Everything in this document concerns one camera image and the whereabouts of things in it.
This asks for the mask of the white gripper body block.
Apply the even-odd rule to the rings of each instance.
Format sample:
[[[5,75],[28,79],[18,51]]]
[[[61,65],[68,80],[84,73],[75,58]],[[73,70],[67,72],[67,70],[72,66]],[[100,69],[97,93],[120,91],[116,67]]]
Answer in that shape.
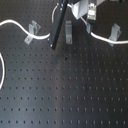
[[[103,0],[79,0],[73,5],[73,15],[76,19],[79,19],[88,12],[88,5],[90,3],[100,5],[102,2]]]

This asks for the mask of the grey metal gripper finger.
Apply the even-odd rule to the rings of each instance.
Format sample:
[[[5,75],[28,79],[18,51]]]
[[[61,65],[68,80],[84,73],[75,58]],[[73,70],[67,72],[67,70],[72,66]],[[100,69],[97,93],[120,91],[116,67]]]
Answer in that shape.
[[[87,11],[87,32],[90,33],[92,31],[93,25],[96,23],[96,4],[90,3],[88,5],[88,11]]]

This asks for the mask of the black long gripper finger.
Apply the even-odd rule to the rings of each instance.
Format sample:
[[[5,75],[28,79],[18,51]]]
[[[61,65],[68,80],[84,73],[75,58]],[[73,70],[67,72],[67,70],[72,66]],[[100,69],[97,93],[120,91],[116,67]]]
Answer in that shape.
[[[57,40],[59,37],[59,33],[61,30],[65,12],[67,9],[68,1],[69,0],[60,0],[59,5],[56,9],[55,19],[54,19],[51,32],[50,32],[50,37],[49,37],[49,43],[52,49],[56,48]]]

